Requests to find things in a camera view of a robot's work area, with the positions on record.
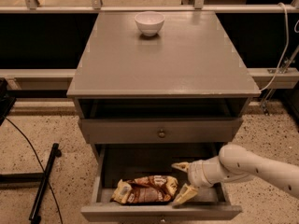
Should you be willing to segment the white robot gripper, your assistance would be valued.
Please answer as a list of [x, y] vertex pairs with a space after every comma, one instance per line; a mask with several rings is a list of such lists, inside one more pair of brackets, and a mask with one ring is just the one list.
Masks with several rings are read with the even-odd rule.
[[188, 162], [172, 163], [171, 167], [188, 174], [188, 180], [191, 184], [184, 184], [172, 202], [173, 206], [186, 203], [198, 194], [199, 188], [210, 188], [214, 184], [229, 180], [232, 177], [219, 160], [219, 157], [213, 157], [208, 160], [199, 160]]

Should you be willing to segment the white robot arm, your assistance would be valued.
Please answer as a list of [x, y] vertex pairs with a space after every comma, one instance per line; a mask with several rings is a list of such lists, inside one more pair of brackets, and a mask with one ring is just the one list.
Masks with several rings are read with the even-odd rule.
[[218, 156], [173, 163], [172, 167], [186, 173], [189, 181], [189, 185], [183, 185], [173, 205], [186, 203], [202, 188], [210, 188], [220, 182], [245, 182], [254, 176], [299, 198], [298, 166], [258, 156], [232, 143], [223, 146]]

